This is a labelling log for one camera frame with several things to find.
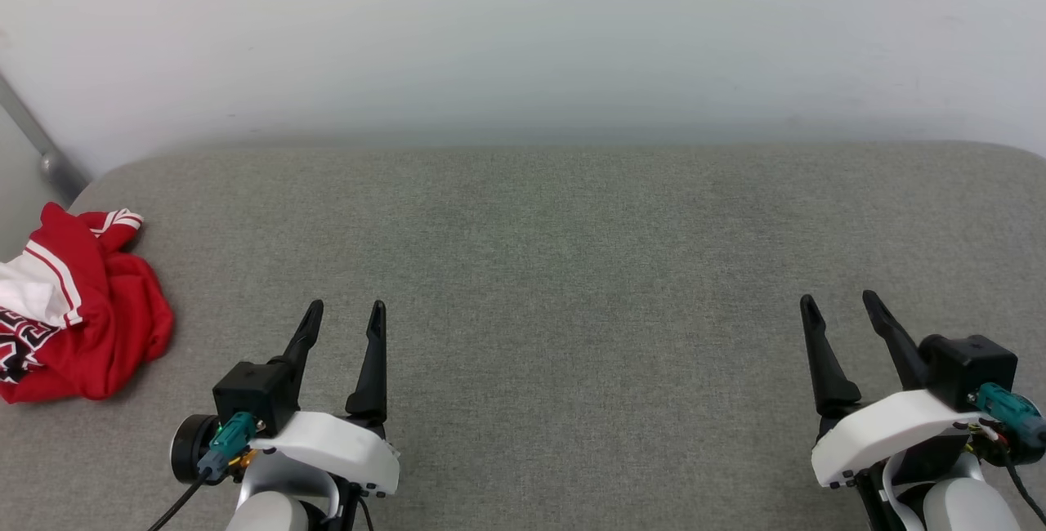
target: metal pole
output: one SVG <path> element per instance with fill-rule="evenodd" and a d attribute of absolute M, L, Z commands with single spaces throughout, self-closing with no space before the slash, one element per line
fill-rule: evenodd
<path fill-rule="evenodd" d="M 56 189 L 64 200 L 63 204 L 71 204 L 87 187 L 87 180 L 81 170 L 54 146 L 51 137 L 37 122 L 29 110 L 18 98 L 10 84 L 0 74 L 0 108 L 7 111 L 18 129 L 22 129 L 26 139 L 40 152 L 40 170 L 45 179 Z"/>

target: white wall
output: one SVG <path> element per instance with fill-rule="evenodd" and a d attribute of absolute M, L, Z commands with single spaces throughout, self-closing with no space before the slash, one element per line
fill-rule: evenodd
<path fill-rule="evenodd" d="M 93 174 L 211 143 L 963 139 L 1046 154 L 1046 0 L 0 0 Z"/>
<path fill-rule="evenodd" d="M 0 108 L 0 262 L 19 255 L 49 200 L 59 197 L 40 172 L 40 152 Z"/>

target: gray fabric surface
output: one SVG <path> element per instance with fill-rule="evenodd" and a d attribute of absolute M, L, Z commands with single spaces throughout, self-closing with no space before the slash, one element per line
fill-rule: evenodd
<path fill-rule="evenodd" d="M 75 211 L 145 217 L 178 327 L 113 400 L 0 408 L 3 529 L 145 529 L 170 437 L 235 361 L 326 315 L 306 410 L 339 413 L 389 308 L 401 529 L 865 529 L 822 490 L 798 301 L 848 375 L 900 390 L 873 288 L 913 337 L 990 334 L 1046 401 L 1046 166 L 983 144 L 224 152 L 135 163 Z M 990 468 L 1026 527 L 1005 472 Z M 1046 466 L 1024 468 L 1046 502 Z M 169 525 L 223 529 L 231 483 Z"/>

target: round black motor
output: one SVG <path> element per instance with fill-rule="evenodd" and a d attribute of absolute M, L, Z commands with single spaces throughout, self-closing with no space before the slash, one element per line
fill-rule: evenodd
<path fill-rule="evenodd" d="M 207 453 L 218 433 L 218 415 L 192 415 L 182 421 L 170 441 L 170 471 L 183 484 L 192 484 L 200 476 L 197 463 Z M 221 480 L 207 481 L 214 486 Z"/>

